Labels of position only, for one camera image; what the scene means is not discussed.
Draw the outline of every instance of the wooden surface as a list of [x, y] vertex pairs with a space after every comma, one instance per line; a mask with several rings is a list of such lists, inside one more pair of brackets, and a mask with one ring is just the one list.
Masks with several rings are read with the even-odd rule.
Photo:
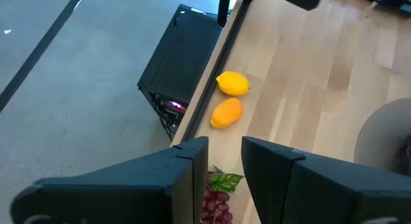
[[[236, 14], [241, 2], [234, 8]], [[232, 16], [177, 132], [180, 142], [225, 40]], [[209, 137], [209, 165], [243, 174], [241, 137], [249, 135], [353, 161], [358, 133], [382, 105], [410, 96], [411, 23], [364, 0], [322, 0], [310, 12], [283, 0], [254, 0], [225, 71], [251, 90], [244, 114], [213, 129], [211, 111], [228, 96], [214, 90], [197, 135]], [[233, 223], [259, 223], [246, 181], [230, 200]]]

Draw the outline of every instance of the grape leaf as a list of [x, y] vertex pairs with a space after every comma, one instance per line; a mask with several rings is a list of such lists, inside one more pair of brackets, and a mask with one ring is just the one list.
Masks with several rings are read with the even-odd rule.
[[216, 173], [224, 173], [221, 169], [219, 169], [217, 166], [213, 165], [214, 168], [216, 169]]
[[244, 176], [234, 173], [214, 173], [209, 176], [212, 191], [233, 193]]

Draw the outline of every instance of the lemon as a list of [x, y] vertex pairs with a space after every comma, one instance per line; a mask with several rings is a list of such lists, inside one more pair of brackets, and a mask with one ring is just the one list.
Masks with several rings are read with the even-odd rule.
[[230, 96], [239, 96], [250, 90], [249, 81], [240, 73], [226, 71], [216, 80], [221, 91]]
[[211, 125], [215, 128], [226, 128], [243, 115], [243, 104], [237, 98], [221, 102], [211, 114]]

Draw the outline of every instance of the black cable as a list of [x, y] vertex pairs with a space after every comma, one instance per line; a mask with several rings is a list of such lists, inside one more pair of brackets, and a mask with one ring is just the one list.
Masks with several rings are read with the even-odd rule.
[[176, 133], [175, 130], [172, 129], [173, 125], [175, 124], [175, 119], [170, 119], [165, 114], [163, 114], [159, 109], [160, 101], [158, 99], [152, 99], [151, 101], [152, 107], [154, 108], [155, 113], [160, 117], [160, 124], [164, 128], [167, 133], [167, 136], [170, 138], [170, 141], [173, 141], [173, 134]]

